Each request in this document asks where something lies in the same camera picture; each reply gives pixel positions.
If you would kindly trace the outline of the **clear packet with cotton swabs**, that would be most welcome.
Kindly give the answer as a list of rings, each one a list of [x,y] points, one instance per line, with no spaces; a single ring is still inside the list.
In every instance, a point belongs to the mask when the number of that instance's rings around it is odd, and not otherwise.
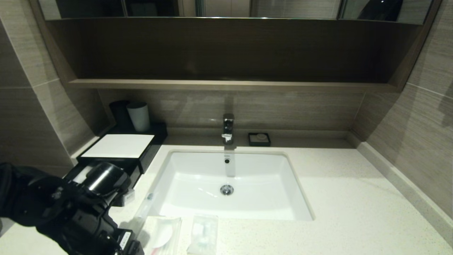
[[[188,255],[216,255],[218,216],[195,215],[191,227]]]

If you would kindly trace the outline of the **white sink basin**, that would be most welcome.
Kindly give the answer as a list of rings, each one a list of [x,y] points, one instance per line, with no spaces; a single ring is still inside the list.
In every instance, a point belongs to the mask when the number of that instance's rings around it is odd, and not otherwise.
[[[222,195],[223,185],[233,186],[233,194]],[[149,216],[314,220],[284,154],[172,151],[149,193]]]

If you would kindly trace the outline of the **black amenity drawer box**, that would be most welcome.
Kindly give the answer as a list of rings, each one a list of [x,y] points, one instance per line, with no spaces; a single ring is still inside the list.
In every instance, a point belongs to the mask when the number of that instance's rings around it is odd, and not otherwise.
[[[77,157],[78,163],[108,162],[120,167],[128,175],[146,172],[152,150],[158,149],[168,136],[165,123],[153,123],[147,132],[121,131],[117,126],[109,129]]]

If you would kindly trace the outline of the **black pull-out drawer tray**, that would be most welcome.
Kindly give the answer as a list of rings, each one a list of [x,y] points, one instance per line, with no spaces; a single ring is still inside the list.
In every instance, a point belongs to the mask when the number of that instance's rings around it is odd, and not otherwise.
[[[135,198],[134,186],[143,174],[138,159],[80,158],[63,178],[101,200],[104,207],[124,207]]]

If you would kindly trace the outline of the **wall mirror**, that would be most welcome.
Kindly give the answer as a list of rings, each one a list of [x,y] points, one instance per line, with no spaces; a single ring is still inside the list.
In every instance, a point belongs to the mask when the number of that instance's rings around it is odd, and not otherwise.
[[[47,21],[107,17],[344,19],[424,24],[434,0],[37,0]]]

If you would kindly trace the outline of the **toothbrush packet with green label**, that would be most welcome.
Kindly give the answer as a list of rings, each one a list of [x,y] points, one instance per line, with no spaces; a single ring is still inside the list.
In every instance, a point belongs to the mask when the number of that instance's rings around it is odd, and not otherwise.
[[[148,193],[130,222],[130,229],[134,231],[137,236],[142,231],[145,221],[149,216],[149,212],[154,203],[153,199],[154,193]]]

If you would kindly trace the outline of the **grey plastic cup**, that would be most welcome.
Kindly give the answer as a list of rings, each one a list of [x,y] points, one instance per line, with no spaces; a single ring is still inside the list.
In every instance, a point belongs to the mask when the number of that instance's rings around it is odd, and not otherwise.
[[[126,106],[129,117],[136,132],[147,132],[150,129],[149,110],[147,103],[135,102]]]

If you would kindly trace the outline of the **frosted packet with green print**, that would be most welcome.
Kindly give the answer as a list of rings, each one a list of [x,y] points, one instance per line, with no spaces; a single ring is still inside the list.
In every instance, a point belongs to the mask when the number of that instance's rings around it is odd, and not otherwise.
[[[76,183],[79,183],[79,184],[82,184],[82,183],[86,180],[86,176],[87,176],[87,174],[88,174],[90,171],[91,171],[90,169],[88,169],[88,170],[86,170],[86,169],[81,170],[81,172],[79,172],[79,173],[77,174],[77,176],[73,178],[72,181],[74,181],[74,182],[76,182]]]

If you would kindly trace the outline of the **chrome faucet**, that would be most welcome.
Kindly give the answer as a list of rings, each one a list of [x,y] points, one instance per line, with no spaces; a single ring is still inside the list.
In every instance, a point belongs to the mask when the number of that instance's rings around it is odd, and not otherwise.
[[[233,144],[234,115],[226,113],[223,115],[222,140],[225,145]]]

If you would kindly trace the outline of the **clear packet with white disc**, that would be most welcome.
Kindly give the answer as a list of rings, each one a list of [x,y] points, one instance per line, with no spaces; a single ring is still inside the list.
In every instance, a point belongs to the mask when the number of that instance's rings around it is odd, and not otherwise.
[[[148,217],[138,239],[144,255],[177,255],[182,219]]]

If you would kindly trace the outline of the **black cup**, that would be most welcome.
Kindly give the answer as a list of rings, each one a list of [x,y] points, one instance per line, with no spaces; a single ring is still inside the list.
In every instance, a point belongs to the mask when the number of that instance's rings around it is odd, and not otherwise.
[[[130,118],[126,106],[130,103],[128,100],[120,100],[109,103],[109,108],[118,128],[129,129]]]

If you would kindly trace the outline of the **black soap dish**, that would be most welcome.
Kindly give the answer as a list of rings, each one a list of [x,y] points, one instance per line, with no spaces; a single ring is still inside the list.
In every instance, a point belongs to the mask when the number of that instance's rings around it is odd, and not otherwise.
[[[249,142],[250,146],[252,146],[252,147],[270,147],[271,146],[271,140],[267,133],[262,133],[262,134],[267,134],[268,141],[257,140],[256,134],[260,134],[260,133],[248,133],[248,142]]]

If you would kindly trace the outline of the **brown wooden shelf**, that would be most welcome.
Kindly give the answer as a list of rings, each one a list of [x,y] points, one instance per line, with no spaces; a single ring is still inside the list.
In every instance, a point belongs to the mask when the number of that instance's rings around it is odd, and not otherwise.
[[[385,83],[337,82],[267,82],[227,80],[144,80],[144,79],[75,79],[65,84],[84,89],[152,89],[201,91],[267,91],[267,92],[400,92]]]

